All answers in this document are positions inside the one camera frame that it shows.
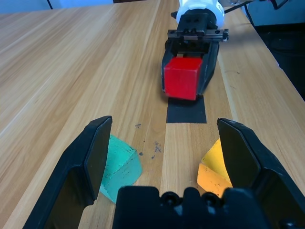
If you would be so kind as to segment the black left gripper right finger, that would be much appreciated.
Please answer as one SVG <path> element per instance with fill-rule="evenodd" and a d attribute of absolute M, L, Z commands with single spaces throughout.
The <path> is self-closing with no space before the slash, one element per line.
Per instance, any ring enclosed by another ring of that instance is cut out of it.
<path fill-rule="evenodd" d="M 217 127 L 233 187 L 253 191 L 274 229 L 303 229 L 305 197 L 277 157 L 247 126 L 218 118 Z"/>

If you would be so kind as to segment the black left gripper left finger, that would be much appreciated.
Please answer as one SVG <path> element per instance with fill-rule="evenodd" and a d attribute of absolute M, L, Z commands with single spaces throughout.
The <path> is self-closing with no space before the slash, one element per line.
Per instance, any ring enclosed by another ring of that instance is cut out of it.
<path fill-rule="evenodd" d="M 98 197 L 106 167 L 112 117 L 89 122 L 64 150 L 31 211 L 25 229 L 76 229 Z"/>

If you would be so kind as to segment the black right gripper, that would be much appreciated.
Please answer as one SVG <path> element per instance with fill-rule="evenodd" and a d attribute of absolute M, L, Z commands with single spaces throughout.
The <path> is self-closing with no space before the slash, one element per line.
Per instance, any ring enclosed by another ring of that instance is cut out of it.
<path fill-rule="evenodd" d="M 203 94 L 214 75 L 219 42 L 229 39 L 229 30 L 216 25 L 211 11 L 188 11 L 180 17 L 177 29 L 168 30 L 162 59 L 162 91 L 165 92 L 165 66 L 177 54 L 204 54 L 197 94 Z"/>

